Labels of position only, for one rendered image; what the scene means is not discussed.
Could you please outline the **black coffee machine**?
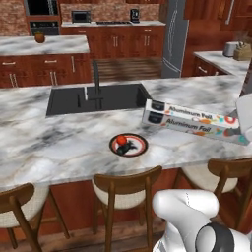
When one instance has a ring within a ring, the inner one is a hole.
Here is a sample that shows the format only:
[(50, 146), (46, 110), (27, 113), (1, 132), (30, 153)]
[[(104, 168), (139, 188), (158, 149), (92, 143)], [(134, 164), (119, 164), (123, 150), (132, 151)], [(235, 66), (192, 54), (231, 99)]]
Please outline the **black coffee machine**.
[(130, 10), (130, 21), (132, 23), (139, 23), (140, 11), (138, 9)]

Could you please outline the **wooden drawer cupboard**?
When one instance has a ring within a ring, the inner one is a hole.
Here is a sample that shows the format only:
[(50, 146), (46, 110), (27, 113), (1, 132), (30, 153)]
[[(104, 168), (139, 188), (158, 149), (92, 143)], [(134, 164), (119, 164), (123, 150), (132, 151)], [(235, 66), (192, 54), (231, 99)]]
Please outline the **wooden drawer cupboard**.
[(222, 69), (217, 68), (211, 63), (204, 61), (198, 56), (195, 57), (194, 61), (194, 77), (202, 77), (202, 76), (218, 76), (225, 75), (225, 72)]

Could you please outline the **silver toaster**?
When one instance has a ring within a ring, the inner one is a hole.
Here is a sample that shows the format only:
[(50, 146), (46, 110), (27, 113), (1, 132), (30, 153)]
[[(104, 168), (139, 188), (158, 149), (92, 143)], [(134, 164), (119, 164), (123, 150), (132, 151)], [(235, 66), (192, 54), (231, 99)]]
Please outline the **silver toaster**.
[(225, 57), (232, 57), (234, 54), (234, 50), (239, 45), (238, 41), (230, 41), (227, 42), (224, 46), (224, 50), (222, 52), (222, 55)]

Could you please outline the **wooden wall cupboards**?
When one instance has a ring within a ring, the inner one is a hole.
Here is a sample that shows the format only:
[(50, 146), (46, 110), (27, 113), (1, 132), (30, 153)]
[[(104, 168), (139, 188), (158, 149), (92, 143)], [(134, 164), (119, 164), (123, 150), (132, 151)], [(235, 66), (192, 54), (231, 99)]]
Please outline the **wooden wall cupboards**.
[(223, 50), (228, 41), (252, 37), (252, 0), (186, 0), (189, 22), (182, 76), (193, 73), (196, 51)]

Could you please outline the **black sink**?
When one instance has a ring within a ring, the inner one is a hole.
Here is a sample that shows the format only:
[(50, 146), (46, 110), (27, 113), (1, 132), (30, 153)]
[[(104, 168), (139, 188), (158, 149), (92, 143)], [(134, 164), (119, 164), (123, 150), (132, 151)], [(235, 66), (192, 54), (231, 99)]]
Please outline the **black sink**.
[(137, 109), (151, 96), (141, 84), (52, 89), (46, 115), (63, 115), (84, 112), (100, 112), (118, 109)]

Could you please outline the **grey microwave oven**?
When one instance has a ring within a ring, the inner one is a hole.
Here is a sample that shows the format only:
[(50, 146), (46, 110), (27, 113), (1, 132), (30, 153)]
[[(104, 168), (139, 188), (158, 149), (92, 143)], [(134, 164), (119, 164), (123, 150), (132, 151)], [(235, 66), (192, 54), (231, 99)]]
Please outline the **grey microwave oven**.
[(89, 23), (91, 21), (90, 11), (73, 11), (72, 22), (73, 23)]

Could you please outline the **potted plant in orange pot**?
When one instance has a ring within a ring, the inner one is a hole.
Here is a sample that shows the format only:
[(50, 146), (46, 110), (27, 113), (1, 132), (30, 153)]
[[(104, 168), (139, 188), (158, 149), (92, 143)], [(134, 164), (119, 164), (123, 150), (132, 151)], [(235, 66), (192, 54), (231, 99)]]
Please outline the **potted plant in orange pot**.
[(44, 43), (45, 42), (45, 35), (42, 31), (36, 31), (34, 33), (34, 39), (37, 43)]

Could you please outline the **red rimmed plate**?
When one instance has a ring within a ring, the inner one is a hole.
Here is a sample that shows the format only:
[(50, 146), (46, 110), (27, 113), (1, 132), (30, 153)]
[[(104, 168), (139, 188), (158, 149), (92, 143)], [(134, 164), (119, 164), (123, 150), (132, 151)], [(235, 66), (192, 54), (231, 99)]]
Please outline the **red rimmed plate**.
[[(119, 135), (125, 136), (127, 139), (127, 142), (132, 141), (133, 144), (136, 146), (136, 149), (129, 150), (126, 154), (124, 154), (121, 157), (133, 158), (133, 157), (140, 156), (147, 151), (149, 144), (148, 144), (147, 140), (145, 138), (143, 138), (142, 136), (137, 135), (137, 134), (133, 134), (133, 133), (123, 133), (123, 134), (119, 134)], [(118, 147), (120, 147), (120, 145), (117, 144), (116, 138), (119, 135), (114, 136), (109, 142), (110, 150), (118, 156), (120, 156), (120, 155), (116, 152), (116, 150)]]

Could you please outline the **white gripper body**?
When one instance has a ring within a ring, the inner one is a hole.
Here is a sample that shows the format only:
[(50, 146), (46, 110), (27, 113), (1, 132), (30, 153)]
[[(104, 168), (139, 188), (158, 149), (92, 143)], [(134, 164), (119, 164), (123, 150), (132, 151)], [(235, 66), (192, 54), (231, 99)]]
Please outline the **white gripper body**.
[(241, 134), (252, 142), (252, 93), (236, 101), (236, 111)]

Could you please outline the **steel fridge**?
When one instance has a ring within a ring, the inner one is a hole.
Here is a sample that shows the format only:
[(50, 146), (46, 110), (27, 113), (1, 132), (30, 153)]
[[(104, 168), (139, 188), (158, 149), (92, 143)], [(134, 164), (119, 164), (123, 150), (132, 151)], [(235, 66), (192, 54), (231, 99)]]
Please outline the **steel fridge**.
[(180, 78), (189, 21), (184, 19), (186, 0), (169, 0), (163, 43), (161, 76)]

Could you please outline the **dark tap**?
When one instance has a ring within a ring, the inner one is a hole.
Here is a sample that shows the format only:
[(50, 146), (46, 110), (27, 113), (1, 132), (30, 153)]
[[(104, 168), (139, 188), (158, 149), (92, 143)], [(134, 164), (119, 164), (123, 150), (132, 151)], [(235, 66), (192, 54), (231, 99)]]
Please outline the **dark tap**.
[(102, 95), (100, 94), (98, 66), (95, 60), (93, 61), (93, 69), (94, 69), (94, 84), (95, 84), (95, 95), (94, 95), (95, 107), (97, 110), (101, 110)]

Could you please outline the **island cupboard run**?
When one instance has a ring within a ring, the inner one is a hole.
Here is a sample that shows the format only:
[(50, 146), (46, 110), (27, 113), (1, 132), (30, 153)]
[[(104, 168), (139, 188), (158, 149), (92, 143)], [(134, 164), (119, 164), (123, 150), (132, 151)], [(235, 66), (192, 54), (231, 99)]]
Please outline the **island cupboard run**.
[(84, 84), (91, 80), (88, 53), (0, 56), (0, 88)]

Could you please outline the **black hob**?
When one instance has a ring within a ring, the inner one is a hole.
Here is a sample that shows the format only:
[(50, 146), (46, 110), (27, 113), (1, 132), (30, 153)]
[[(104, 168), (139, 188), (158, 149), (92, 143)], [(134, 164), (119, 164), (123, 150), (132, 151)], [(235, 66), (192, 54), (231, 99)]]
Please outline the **black hob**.
[(132, 25), (129, 21), (98, 21), (96, 24), (101, 26)]

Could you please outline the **aluminum foil box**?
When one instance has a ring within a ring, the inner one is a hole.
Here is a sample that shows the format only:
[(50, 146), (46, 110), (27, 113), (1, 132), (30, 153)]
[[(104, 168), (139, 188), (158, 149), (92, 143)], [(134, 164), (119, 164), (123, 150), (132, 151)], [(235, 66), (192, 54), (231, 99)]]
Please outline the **aluminum foil box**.
[(237, 118), (152, 99), (146, 101), (142, 122), (243, 146), (251, 143)]

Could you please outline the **wooden chair with cream seat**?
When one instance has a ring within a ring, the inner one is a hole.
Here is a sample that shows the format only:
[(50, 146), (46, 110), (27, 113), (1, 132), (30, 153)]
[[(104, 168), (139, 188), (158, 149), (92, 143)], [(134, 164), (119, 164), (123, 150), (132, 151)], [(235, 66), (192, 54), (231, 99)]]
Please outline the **wooden chair with cream seat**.
[[(249, 182), (243, 193), (237, 188), (238, 179), (249, 176)], [(249, 201), (252, 198), (252, 157), (242, 159), (211, 158), (207, 164), (180, 167), (172, 188), (177, 189), (184, 177), (194, 189), (213, 192), (218, 199), (223, 193), (234, 191), (240, 198), (238, 217), (234, 228), (239, 230), (245, 217)]]
[[(54, 210), (53, 218), (44, 219), (42, 217), (46, 200), (49, 200)], [(7, 230), (14, 249), (18, 248), (14, 229), (19, 227), (23, 231), (31, 251), (42, 252), (38, 242), (40, 225), (55, 221), (59, 222), (64, 236), (69, 239), (69, 231), (49, 186), (35, 186), (26, 183), (0, 192), (0, 228)]]
[(160, 165), (138, 174), (109, 176), (96, 174), (94, 189), (93, 233), (97, 234), (98, 214), (105, 223), (105, 252), (111, 252), (113, 217), (115, 210), (139, 209), (140, 224), (147, 225), (147, 247), (132, 252), (153, 251), (152, 186), (162, 171)]

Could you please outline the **dark eggplant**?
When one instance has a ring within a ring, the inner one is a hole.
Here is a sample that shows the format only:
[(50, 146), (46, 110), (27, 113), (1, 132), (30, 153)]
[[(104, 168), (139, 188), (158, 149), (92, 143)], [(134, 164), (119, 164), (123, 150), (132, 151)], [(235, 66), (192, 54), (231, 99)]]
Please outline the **dark eggplant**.
[(117, 148), (116, 152), (123, 156), (124, 154), (126, 154), (129, 150), (133, 150), (136, 149), (136, 146), (133, 144), (132, 141), (127, 142), (125, 145), (122, 145), (120, 147)]

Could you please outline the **tan knife block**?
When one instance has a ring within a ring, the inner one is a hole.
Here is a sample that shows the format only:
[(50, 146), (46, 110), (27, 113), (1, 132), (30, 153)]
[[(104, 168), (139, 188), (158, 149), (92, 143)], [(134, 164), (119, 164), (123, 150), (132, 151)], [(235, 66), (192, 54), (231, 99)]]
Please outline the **tan knife block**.
[(239, 42), (233, 52), (233, 58), (237, 61), (248, 61), (252, 58), (252, 48), (249, 43)]

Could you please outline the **black wall oven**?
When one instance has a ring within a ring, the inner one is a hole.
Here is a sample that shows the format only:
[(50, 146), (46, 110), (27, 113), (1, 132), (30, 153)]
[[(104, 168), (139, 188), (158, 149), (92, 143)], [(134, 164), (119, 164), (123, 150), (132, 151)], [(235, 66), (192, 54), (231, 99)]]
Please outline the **black wall oven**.
[(24, 7), (31, 35), (36, 32), (43, 32), (45, 35), (59, 34), (57, 0), (24, 0)]

